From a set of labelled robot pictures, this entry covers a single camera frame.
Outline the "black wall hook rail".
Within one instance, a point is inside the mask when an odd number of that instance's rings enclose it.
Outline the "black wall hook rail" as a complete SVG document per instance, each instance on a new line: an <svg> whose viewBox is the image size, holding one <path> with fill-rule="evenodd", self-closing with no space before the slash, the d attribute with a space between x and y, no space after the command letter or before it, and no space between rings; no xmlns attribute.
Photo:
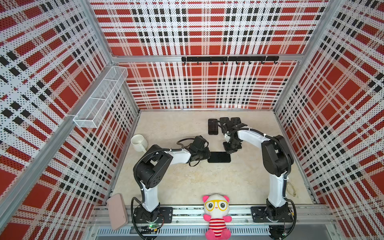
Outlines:
<svg viewBox="0 0 384 240"><path fill-rule="evenodd" d="M202 62L273 62L276 63L279 60L279 56L221 56L221 57L181 57L183 63L202 63Z"/></svg>

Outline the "white mug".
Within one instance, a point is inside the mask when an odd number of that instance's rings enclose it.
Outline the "white mug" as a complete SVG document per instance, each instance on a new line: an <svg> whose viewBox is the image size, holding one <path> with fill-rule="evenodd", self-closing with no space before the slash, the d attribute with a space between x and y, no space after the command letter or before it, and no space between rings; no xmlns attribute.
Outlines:
<svg viewBox="0 0 384 240"><path fill-rule="evenodd" d="M148 148L148 141L145 139L143 135L134 135L131 138L131 144L135 151L137 152L146 152Z"/></svg>

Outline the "black phone case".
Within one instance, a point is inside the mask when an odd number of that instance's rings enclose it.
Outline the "black phone case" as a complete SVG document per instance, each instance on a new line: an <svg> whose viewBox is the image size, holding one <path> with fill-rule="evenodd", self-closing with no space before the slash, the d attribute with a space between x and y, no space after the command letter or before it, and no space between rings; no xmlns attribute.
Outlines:
<svg viewBox="0 0 384 240"><path fill-rule="evenodd" d="M211 152L211 156L208 159L208 163L210 164L222 164L230 162L231 155L226 152Z"/></svg>

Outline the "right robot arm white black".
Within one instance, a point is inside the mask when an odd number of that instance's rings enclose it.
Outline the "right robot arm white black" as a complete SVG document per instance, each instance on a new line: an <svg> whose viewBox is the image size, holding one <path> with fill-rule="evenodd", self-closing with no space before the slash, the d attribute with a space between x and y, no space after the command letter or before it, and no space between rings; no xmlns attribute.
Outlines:
<svg viewBox="0 0 384 240"><path fill-rule="evenodd" d="M223 146L228 154L240 150L242 142L261 149L264 168L270 174L267 206L273 210L279 210L285 206L287 204L287 180L294 160L284 137L266 135L248 127L238 118L220 118L218 125L225 137L226 141L223 142Z"/></svg>

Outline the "pink phone case at edge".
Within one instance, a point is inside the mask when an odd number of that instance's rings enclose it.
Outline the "pink phone case at edge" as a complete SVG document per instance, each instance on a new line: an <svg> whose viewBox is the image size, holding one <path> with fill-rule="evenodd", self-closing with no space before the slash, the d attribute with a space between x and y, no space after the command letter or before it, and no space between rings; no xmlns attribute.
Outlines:
<svg viewBox="0 0 384 240"><path fill-rule="evenodd" d="M115 194L107 200L107 207L112 230L119 230L128 222L128 214L122 194Z"/></svg>

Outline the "pink panda plush toy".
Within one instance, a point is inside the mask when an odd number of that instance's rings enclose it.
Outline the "pink panda plush toy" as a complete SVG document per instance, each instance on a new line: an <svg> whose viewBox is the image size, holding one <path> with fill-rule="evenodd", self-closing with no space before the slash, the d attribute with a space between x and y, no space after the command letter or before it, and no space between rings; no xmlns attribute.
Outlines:
<svg viewBox="0 0 384 240"><path fill-rule="evenodd" d="M207 240L229 240L232 233L227 228L226 223L232 221L229 216L230 198L219 194L203 196L204 220L209 223L209 228L205 233Z"/></svg>

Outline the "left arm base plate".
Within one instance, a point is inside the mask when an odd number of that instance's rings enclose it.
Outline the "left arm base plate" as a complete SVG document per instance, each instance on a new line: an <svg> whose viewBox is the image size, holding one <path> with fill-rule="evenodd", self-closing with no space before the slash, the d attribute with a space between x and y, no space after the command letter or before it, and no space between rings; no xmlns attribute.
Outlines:
<svg viewBox="0 0 384 240"><path fill-rule="evenodd" d="M173 219L172 207L157 207L154 211L149 212L142 207L135 208L133 219L137 224L169 224Z"/></svg>

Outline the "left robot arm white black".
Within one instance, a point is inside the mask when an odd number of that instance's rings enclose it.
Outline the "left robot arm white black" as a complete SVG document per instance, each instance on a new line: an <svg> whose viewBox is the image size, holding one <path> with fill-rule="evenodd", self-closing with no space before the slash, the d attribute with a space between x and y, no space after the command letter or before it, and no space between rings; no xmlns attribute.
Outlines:
<svg viewBox="0 0 384 240"><path fill-rule="evenodd" d="M141 206L149 213L160 206L158 188L171 165L199 163L211 157L209 142L202 136L177 142L179 149L166 149L152 145L135 164L134 179L142 194Z"/></svg>

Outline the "black phone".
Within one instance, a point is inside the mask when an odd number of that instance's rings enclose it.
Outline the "black phone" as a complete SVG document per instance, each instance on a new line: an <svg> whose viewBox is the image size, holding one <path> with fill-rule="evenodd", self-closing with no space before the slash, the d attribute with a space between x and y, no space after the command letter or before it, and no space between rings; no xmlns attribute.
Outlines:
<svg viewBox="0 0 384 240"><path fill-rule="evenodd" d="M223 127L224 125L227 125L230 122L230 119L228 117L223 117L219 119L220 125Z"/></svg>
<svg viewBox="0 0 384 240"><path fill-rule="evenodd" d="M231 118L231 122L236 126L242 123L241 119L239 117Z"/></svg>

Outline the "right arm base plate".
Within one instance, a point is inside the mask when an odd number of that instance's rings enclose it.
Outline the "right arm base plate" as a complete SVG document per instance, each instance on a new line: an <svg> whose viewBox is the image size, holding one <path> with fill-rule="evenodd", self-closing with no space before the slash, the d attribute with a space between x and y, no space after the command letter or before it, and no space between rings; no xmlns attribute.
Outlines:
<svg viewBox="0 0 384 240"><path fill-rule="evenodd" d="M287 206L251 207L251 214L254 223L292 223L294 221L290 208Z"/></svg>

